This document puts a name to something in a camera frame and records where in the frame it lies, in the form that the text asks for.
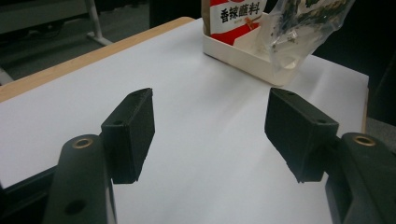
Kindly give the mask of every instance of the transparent plastic bag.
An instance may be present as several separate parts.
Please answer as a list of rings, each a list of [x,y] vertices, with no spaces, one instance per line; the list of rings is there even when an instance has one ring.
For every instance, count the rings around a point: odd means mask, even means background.
[[[304,59],[343,25],[355,0],[278,0],[256,40],[255,54],[269,57],[276,75]]]

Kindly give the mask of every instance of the white table surface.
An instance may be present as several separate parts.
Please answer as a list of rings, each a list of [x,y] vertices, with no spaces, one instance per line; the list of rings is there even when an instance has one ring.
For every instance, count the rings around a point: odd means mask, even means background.
[[[0,104],[0,181],[56,165],[67,140],[99,134],[151,87],[156,133],[139,182],[115,186],[119,223],[332,223],[324,184],[298,184],[264,133],[271,88],[202,53],[202,20]],[[309,56],[284,88],[360,132],[368,77]]]

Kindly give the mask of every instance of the wooden table edge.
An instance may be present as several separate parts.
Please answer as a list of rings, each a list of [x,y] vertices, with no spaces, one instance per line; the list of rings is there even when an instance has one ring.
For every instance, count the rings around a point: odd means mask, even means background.
[[[181,17],[169,21],[140,34],[127,37],[112,45],[91,51],[75,59],[0,86],[0,103],[191,21],[194,21],[194,19],[189,17]]]

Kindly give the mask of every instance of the screw hole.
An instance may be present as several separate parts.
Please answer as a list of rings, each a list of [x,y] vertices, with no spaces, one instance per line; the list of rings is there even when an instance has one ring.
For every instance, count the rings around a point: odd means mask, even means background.
[[[83,200],[75,200],[69,203],[64,209],[64,211],[66,212],[67,215],[73,216],[80,213],[84,209],[85,205],[86,204]]]
[[[92,144],[91,138],[82,138],[78,139],[76,142],[73,143],[73,148],[84,148]]]
[[[367,147],[373,147],[375,146],[375,141],[371,138],[368,137],[364,137],[364,136],[356,136],[353,138],[353,140],[363,146],[367,146]]]

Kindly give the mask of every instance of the white paper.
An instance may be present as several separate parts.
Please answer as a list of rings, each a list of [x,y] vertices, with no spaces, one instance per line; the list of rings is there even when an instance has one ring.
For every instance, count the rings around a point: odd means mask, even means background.
[[[119,223],[332,223],[324,181],[297,184],[264,133],[267,83],[202,53],[191,22],[0,104],[0,181],[56,165],[150,87],[156,133],[139,182],[115,186]],[[359,132],[368,78],[310,56],[285,87]]]

